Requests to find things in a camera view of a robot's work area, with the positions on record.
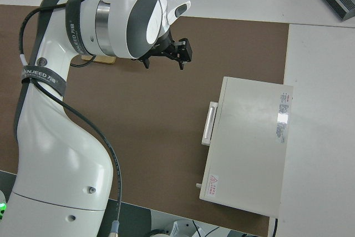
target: warning label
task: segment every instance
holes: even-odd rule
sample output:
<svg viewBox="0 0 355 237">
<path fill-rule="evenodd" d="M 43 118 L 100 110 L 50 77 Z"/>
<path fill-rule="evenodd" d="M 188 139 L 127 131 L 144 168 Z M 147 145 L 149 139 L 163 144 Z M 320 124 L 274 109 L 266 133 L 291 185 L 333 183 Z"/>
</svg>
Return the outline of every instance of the warning label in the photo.
<svg viewBox="0 0 355 237">
<path fill-rule="evenodd" d="M 207 196 L 216 196 L 218 180 L 219 177 L 217 175 L 210 174 L 207 186 Z"/>
</svg>

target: white control box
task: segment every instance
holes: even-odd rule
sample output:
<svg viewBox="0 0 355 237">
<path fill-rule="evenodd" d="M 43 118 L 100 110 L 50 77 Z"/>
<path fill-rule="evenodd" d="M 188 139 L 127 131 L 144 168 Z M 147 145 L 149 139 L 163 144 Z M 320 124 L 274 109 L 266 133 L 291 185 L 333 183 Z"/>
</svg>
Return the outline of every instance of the white control box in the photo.
<svg viewBox="0 0 355 237">
<path fill-rule="evenodd" d="M 278 217 L 292 90 L 224 77 L 200 199 Z"/>
</svg>

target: printed label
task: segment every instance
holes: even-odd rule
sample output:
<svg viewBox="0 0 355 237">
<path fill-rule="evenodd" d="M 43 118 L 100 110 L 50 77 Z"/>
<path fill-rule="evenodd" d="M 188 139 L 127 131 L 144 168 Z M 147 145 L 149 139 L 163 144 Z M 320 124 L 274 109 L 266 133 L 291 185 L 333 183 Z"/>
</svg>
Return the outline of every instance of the printed label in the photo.
<svg viewBox="0 0 355 237">
<path fill-rule="evenodd" d="M 207 187 L 207 196 L 216 196 L 218 180 L 219 177 L 217 175 L 210 174 Z"/>
<path fill-rule="evenodd" d="M 290 94 L 283 92 L 280 96 L 280 105 L 277 115 L 276 139 L 281 144 L 287 139 L 288 110 L 290 108 Z"/>
</svg>

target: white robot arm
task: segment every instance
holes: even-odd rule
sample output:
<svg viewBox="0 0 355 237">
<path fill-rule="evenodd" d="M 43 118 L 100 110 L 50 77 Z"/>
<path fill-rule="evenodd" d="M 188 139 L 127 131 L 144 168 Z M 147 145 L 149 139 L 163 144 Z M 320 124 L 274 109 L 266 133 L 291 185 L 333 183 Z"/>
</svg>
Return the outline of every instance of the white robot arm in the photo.
<svg viewBox="0 0 355 237">
<path fill-rule="evenodd" d="M 1 237 L 97 235 L 113 168 L 101 143 L 60 104 L 70 61 L 77 54 L 108 55 L 138 59 L 148 68 L 150 56 L 167 56 L 183 69 L 192 51 L 187 39 L 173 41 L 169 26 L 188 8 L 189 0 L 43 0 L 28 63 L 20 48 L 19 166 Z M 118 222 L 113 225 L 116 236 Z"/>
</svg>

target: cable connector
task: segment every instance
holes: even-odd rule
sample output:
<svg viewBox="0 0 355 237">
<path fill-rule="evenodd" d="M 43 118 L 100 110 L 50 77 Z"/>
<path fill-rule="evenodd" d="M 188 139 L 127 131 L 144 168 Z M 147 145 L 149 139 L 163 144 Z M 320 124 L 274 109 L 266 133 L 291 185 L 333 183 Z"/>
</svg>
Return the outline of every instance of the cable connector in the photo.
<svg viewBox="0 0 355 237">
<path fill-rule="evenodd" d="M 120 223 L 118 220 L 112 221 L 111 232 L 108 237 L 118 237 L 118 228 Z"/>
</svg>

